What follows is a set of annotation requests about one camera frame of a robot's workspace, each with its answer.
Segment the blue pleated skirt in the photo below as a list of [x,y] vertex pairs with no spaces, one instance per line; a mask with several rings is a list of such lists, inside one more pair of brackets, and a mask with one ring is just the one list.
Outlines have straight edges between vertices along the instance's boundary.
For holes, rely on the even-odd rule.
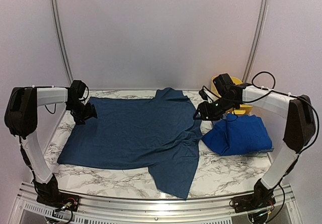
[[204,144],[221,156],[247,155],[273,150],[262,119],[256,115],[227,114],[202,137]]

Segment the grey-blue garment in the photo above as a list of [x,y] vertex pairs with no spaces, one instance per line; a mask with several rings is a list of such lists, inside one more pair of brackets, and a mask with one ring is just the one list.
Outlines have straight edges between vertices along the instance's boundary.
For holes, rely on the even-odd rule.
[[98,169],[147,167],[158,190],[188,197],[199,162],[200,121],[182,91],[150,99],[91,97],[97,118],[73,128],[58,163]]

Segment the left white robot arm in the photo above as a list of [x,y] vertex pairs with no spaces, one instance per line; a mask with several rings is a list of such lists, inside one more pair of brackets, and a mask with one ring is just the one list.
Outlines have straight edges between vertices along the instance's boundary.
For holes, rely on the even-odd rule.
[[86,102],[88,96],[88,86],[81,80],[74,80],[70,87],[15,87],[7,104],[5,125],[19,140],[20,152],[33,175],[38,196],[52,206],[60,206],[64,199],[38,141],[38,107],[65,104],[75,124],[84,125],[86,120],[97,117],[94,105]]

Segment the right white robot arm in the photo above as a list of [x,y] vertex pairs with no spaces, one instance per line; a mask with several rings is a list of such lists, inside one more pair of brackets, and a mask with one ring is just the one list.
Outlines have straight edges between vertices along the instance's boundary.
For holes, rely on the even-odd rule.
[[[264,175],[269,166],[275,162],[282,146],[282,136],[285,130],[286,120],[271,112],[255,107],[251,114],[263,118],[263,122],[273,141],[275,148],[272,153],[253,153],[245,156],[219,156],[209,150],[203,142],[199,142],[200,159],[198,168],[189,192],[189,198],[214,197],[220,195],[241,194],[250,191],[255,182]],[[300,160],[299,166],[285,177],[283,185],[290,184],[295,199],[305,199],[304,195],[313,195],[305,184],[304,168],[308,167]]]

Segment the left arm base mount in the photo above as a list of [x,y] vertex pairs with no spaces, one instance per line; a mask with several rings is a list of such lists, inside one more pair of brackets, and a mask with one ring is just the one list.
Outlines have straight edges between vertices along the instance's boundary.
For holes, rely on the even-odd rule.
[[38,203],[45,204],[45,205],[55,207],[55,208],[60,208],[64,204],[71,202],[72,205],[71,205],[70,209],[74,212],[74,211],[78,210],[80,197],[78,195],[62,192],[57,200],[45,200],[44,198],[37,196],[36,201]]

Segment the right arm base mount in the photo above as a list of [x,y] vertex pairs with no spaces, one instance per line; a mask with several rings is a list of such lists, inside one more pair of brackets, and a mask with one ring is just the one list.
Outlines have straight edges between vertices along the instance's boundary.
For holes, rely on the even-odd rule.
[[229,205],[234,208],[235,213],[241,213],[266,207],[273,207],[275,203],[276,200],[272,194],[264,199],[256,197],[255,194],[246,194],[233,197],[229,202]]

